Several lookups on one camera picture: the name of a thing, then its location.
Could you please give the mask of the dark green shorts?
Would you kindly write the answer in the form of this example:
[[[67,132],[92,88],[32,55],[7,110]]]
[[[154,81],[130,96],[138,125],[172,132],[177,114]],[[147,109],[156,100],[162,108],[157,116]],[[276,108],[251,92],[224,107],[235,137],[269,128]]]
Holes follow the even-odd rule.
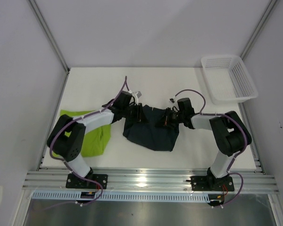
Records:
[[[130,142],[153,151],[173,151],[179,136],[179,124],[167,124],[166,114],[171,109],[158,109],[145,105],[142,111],[147,122],[126,119],[123,136]]]

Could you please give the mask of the lime green shorts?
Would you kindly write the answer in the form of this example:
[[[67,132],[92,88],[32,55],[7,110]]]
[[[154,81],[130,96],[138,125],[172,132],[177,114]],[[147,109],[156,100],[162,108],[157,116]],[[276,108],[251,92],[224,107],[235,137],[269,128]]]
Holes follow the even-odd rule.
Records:
[[[104,153],[104,150],[111,138],[111,122],[113,120],[112,112],[106,110],[104,113],[96,114],[87,118],[87,128],[92,129],[95,126],[91,123],[91,120],[97,119],[95,124],[105,123],[94,130],[89,131],[84,135],[83,144],[81,148],[82,157],[94,157]]]

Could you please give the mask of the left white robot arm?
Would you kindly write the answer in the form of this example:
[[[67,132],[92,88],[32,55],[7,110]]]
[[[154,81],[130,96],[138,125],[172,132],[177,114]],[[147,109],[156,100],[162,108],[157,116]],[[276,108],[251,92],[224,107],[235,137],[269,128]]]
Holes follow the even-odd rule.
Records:
[[[142,104],[140,91],[121,91],[116,98],[103,105],[101,109],[71,117],[66,114],[59,117],[46,145],[74,174],[76,182],[82,188],[88,188],[93,183],[92,168],[81,155],[83,140],[87,133],[102,126],[113,124],[123,118],[142,121]]]

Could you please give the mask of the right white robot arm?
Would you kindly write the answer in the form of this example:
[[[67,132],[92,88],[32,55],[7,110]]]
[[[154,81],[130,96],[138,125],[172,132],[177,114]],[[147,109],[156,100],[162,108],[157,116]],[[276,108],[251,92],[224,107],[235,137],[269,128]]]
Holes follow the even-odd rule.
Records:
[[[252,143],[252,137],[235,111],[221,113],[196,113],[189,98],[177,101],[178,108],[167,108],[157,127],[170,127],[182,123],[190,129],[212,131],[218,147],[217,156],[207,171],[206,185],[217,190],[223,184],[235,159]]]

